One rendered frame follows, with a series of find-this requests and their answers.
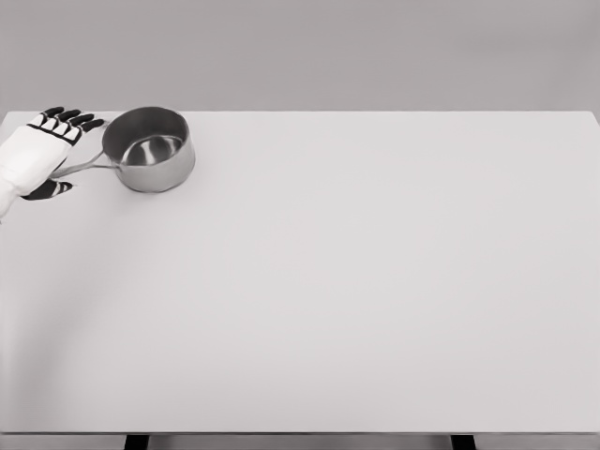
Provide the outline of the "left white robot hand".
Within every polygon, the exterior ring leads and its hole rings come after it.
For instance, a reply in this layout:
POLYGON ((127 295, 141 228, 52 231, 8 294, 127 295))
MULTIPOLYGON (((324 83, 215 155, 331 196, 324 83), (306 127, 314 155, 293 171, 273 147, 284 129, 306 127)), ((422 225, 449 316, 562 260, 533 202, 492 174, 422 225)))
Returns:
POLYGON ((38 112, 0 144, 0 173, 21 188, 18 199, 33 202, 65 194, 73 185, 52 174, 85 134, 105 124, 93 113, 63 106, 38 112))

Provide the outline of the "silver metal pot with handle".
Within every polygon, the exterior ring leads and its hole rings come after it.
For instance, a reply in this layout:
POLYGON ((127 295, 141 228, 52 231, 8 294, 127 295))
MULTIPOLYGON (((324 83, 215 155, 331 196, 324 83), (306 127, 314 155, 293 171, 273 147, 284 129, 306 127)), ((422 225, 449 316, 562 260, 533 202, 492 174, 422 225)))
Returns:
POLYGON ((141 193, 161 193, 187 181, 196 164, 184 116, 159 106, 123 112, 109 122, 101 151, 92 159, 53 173, 61 177, 91 169, 114 171, 119 181, 141 193))

